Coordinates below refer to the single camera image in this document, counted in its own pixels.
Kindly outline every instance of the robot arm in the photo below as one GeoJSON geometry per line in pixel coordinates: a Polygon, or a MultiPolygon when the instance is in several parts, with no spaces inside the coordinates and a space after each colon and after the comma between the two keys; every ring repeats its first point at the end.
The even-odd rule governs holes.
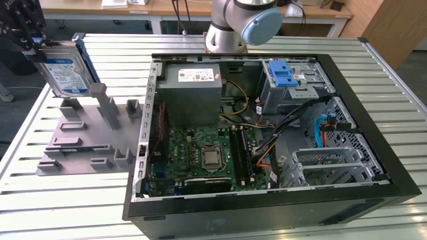
{"type": "Polygon", "coordinates": [[[210,26],[205,35],[209,53],[241,53],[245,43],[264,44],[281,26],[276,0],[212,1],[210,26]]]}
{"type": "Polygon", "coordinates": [[[45,39],[45,26],[38,0],[0,0],[0,37],[11,43],[9,49],[22,52],[35,62],[45,59],[34,42],[45,39]]]}

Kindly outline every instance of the floor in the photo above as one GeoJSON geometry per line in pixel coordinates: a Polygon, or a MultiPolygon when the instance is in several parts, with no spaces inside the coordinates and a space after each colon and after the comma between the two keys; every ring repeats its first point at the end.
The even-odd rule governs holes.
{"type": "MultiPolygon", "coordinates": [[[[47,28],[45,35],[51,40],[70,39],[74,33],[114,33],[114,34],[150,34],[150,30],[145,29],[143,21],[119,21],[114,24],[113,21],[106,20],[87,20],[81,26],[78,20],[66,20],[63,22],[65,28],[58,29],[61,21],[47,20],[47,28]]],[[[161,26],[163,33],[174,34],[177,32],[177,25],[174,22],[163,23],[161,26]]],[[[201,34],[206,30],[208,23],[193,23],[192,32],[201,34]]],[[[396,73],[409,86],[420,100],[427,104],[427,51],[413,51],[406,60],[396,70],[396,73]]],[[[14,95],[13,102],[3,103],[0,101],[0,158],[3,155],[7,145],[2,144],[10,142],[23,122],[26,114],[31,108],[35,98],[45,85],[45,81],[38,73],[27,76],[15,76],[7,68],[0,63],[0,83],[14,95]]]]}

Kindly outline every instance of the wooden desk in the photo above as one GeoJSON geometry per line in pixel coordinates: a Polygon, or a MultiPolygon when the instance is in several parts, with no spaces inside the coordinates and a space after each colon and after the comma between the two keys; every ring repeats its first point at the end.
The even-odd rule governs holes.
{"type": "MultiPolygon", "coordinates": [[[[210,6],[210,3],[208,2],[194,2],[190,0],[188,1],[188,11],[189,11],[192,21],[210,21],[210,9],[212,9],[212,6],[210,6]]],[[[284,16],[286,13],[288,7],[284,6],[284,7],[280,7],[278,9],[284,16]]],[[[302,6],[302,9],[305,13],[305,23],[332,25],[328,31],[326,37],[337,38],[345,26],[346,20],[353,17],[352,12],[345,7],[342,7],[341,11],[333,11],[328,7],[320,8],[317,6],[302,6]]],[[[150,21],[150,24],[153,26],[155,24],[159,25],[159,21],[177,20],[170,0],[153,0],[150,14],[155,16],[150,21]]],[[[180,4],[178,4],[178,15],[181,16],[180,19],[185,21],[186,10],[185,10],[185,4],[182,0],[180,1],[180,4]]],[[[301,23],[301,20],[302,19],[300,17],[284,17],[281,22],[298,24],[301,23]]]]}
{"type": "MultiPolygon", "coordinates": [[[[178,1],[178,14],[186,20],[184,1],[178,1]]],[[[127,5],[127,8],[101,9],[101,0],[39,0],[45,19],[73,20],[149,20],[151,33],[161,34],[161,21],[175,21],[170,0],[149,0],[146,5],[127,5]]],[[[329,38],[338,37],[345,22],[353,17],[349,10],[341,11],[316,6],[302,6],[306,24],[330,24],[329,38]]],[[[210,3],[188,1],[188,10],[192,21],[210,21],[210,3]]],[[[280,7],[282,15],[286,7],[280,7]]],[[[300,17],[284,17],[282,23],[298,24],[300,17]]]]}
{"type": "MultiPolygon", "coordinates": [[[[188,0],[186,2],[188,2],[188,10],[189,10],[190,17],[210,16],[212,4],[209,2],[194,2],[190,0],[188,0]]],[[[282,6],[282,7],[278,7],[278,9],[281,14],[285,15],[288,7],[282,6]]],[[[345,6],[341,8],[340,11],[333,11],[328,7],[320,8],[317,6],[305,6],[305,5],[302,6],[302,9],[304,9],[306,18],[350,19],[353,17],[352,12],[345,8],[345,6]]],[[[170,0],[153,0],[150,14],[174,16],[170,0]]],[[[186,16],[185,4],[182,0],[178,2],[178,15],[186,16]]]]}
{"type": "Polygon", "coordinates": [[[141,11],[150,14],[153,0],[146,5],[129,4],[126,8],[102,9],[102,0],[38,0],[42,13],[53,14],[107,14],[107,15],[129,15],[139,14],[131,11],[141,11]]]}

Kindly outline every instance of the sticker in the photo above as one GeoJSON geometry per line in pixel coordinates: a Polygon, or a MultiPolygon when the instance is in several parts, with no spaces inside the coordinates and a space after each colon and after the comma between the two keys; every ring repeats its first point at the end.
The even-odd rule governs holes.
{"type": "Polygon", "coordinates": [[[61,152],[65,152],[65,153],[66,153],[66,152],[77,152],[77,149],[61,149],[59,151],[61,151],[61,152]]]}
{"type": "Polygon", "coordinates": [[[304,74],[294,74],[293,78],[294,79],[305,79],[304,74]]]}
{"type": "Polygon", "coordinates": [[[285,156],[280,156],[280,158],[277,159],[277,164],[282,164],[286,160],[286,157],[285,156]]]}
{"type": "Polygon", "coordinates": [[[129,14],[147,14],[146,11],[127,11],[129,14]]]}
{"type": "Polygon", "coordinates": [[[256,114],[262,115],[262,107],[261,106],[256,106],[256,114]]]}
{"type": "Polygon", "coordinates": [[[212,68],[180,69],[177,72],[178,82],[209,82],[213,79],[212,68]]]}
{"type": "Polygon", "coordinates": [[[273,173],[273,171],[270,171],[270,173],[269,173],[269,179],[270,179],[274,183],[277,183],[277,175],[273,173]]]}
{"type": "Polygon", "coordinates": [[[78,94],[87,91],[78,69],[70,59],[50,58],[45,60],[45,68],[54,79],[58,89],[66,93],[78,94]]]}

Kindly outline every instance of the aluminum extrusion table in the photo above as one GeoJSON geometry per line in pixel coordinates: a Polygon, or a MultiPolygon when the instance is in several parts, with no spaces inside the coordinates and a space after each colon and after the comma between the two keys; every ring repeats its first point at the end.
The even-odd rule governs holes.
{"type": "MultiPolygon", "coordinates": [[[[201,36],[86,34],[86,51],[121,104],[143,103],[151,53],[201,53],[201,36]]],[[[350,38],[276,37],[249,53],[329,54],[421,192],[427,192],[427,109],[368,43],[350,38]]],[[[81,104],[95,104],[91,98],[81,104]]],[[[61,116],[45,86],[0,162],[0,239],[139,240],[121,220],[126,173],[37,176],[35,166],[61,116]]],[[[427,194],[346,224],[210,236],[209,239],[425,239],[427,194]]]]}

